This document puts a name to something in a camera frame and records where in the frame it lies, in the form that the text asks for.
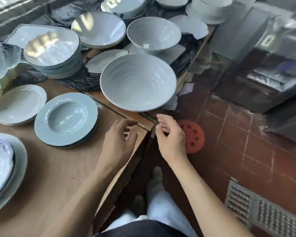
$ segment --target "person's right hand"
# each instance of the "person's right hand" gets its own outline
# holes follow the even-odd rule
[[[185,134],[179,124],[171,117],[157,114],[159,124],[156,126],[159,150],[168,164],[185,159]]]

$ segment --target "table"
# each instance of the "table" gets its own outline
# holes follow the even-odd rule
[[[200,46],[200,48],[197,51],[197,55],[196,57],[200,54],[200,52],[202,51],[203,47],[205,46],[206,43],[208,43],[210,37],[212,36],[213,32],[215,30],[215,26],[209,26],[208,27],[208,35],[204,38],[202,45]],[[84,53],[83,57],[84,57],[84,61],[86,60],[86,58],[92,58],[98,54],[100,54],[102,51],[99,49],[91,49],[90,51]],[[188,68],[184,69],[182,71],[182,73],[180,74],[180,76],[177,78],[177,87],[179,87],[182,82],[184,81],[184,77],[188,72]],[[124,116],[125,118],[131,118],[134,120],[137,120],[139,122],[139,126],[141,126],[142,128],[144,128],[147,131],[151,131],[152,128],[154,127],[154,123],[148,119],[146,119],[144,116],[140,115],[137,112],[131,112],[131,111],[126,111],[123,110],[117,106],[115,106],[114,104],[112,104],[104,95],[101,91],[88,91],[85,92],[86,94],[90,95],[91,97],[93,97],[93,99],[95,99],[96,101],[100,102],[101,104],[107,106],[108,108],[110,108],[111,110],[115,111],[116,113]]]
[[[45,89],[48,99],[68,92],[78,92],[51,79],[39,86]],[[95,134],[86,143],[66,150],[41,142],[35,135],[33,121],[18,126],[0,124],[0,132],[18,137],[28,154],[24,180],[13,198],[0,210],[0,236],[40,236],[95,169],[105,133],[115,120],[123,118],[101,106]],[[97,215],[106,203],[112,204],[117,200],[139,162],[139,151],[148,132],[139,126],[135,128],[138,139],[132,157],[108,187]]]

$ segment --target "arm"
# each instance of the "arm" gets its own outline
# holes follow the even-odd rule
[[[136,124],[136,121],[129,119],[113,124],[105,134],[103,149],[95,170],[41,237],[87,236],[107,187],[134,150],[137,132],[136,129],[130,131],[127,127]],[[130,134],[126,140],[124,132],[128,131]]]
[[[185,135],[178,123],[167,115],[158,114],[157,117],[160,124],[156,127],[156,135],[161,155],[180,181],[203,235],[252,237],[189,162],[185,150]]]

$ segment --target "light blue plate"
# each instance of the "light blue plate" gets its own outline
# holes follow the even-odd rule
[[[67,93],[51,99],[36,116],[39,139],[52,146],[67,146],[84,138],[98,118],[95,101],[82,93]]]

